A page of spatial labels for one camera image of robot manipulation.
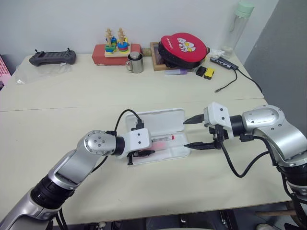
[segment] purple object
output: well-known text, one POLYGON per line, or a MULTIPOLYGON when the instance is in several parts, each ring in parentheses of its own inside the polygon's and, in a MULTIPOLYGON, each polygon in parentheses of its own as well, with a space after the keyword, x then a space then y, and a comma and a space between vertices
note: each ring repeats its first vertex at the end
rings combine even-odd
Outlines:
POLYGON ((181 75, 181 74, 187 74, 187 69, 170 69, 164 71, 165 75, 181 75))

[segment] mug handle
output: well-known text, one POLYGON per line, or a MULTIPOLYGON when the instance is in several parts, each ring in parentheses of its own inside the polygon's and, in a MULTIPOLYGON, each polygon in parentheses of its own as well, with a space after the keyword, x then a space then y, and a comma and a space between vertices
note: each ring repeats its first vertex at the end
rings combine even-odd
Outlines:
POLYGON ((127 70, 132 71, 132 66, 131 66, 130 61, 126 61, 126 68, 127 68, 127 70))

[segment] cartoon print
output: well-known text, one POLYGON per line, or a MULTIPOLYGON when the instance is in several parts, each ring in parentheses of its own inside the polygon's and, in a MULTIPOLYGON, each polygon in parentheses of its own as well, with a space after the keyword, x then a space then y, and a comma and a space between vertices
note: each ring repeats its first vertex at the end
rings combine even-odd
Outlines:
POLYGON ((194 44, 191 42, 187 42, 186 39, 179 37, 177 38, 177 40, 179 41, 179 47, 183 52, 193 52, 196 49, 194 44))

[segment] water bottle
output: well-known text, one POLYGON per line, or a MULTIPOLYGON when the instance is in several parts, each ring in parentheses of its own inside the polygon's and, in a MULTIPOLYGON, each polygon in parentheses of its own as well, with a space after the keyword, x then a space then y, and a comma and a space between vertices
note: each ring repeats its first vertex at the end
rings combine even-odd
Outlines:
POLYGON ((238 3, 235 15, 228 28, 226 38, 221 46, 221 50, 225 51, 222 55, 224 58, 228 59, 234 53, 236 44, 243 33, 245 25, 253 12, 254 7, 253 4, 246 1, 240 1, 238 3))

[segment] gray wall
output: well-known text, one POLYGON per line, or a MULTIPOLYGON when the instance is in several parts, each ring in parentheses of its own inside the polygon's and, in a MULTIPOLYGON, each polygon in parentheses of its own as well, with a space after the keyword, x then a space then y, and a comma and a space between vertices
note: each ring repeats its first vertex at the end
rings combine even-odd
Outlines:
POLYGON ((307 0, 279 0, 245 67, 307 136, 307 0))

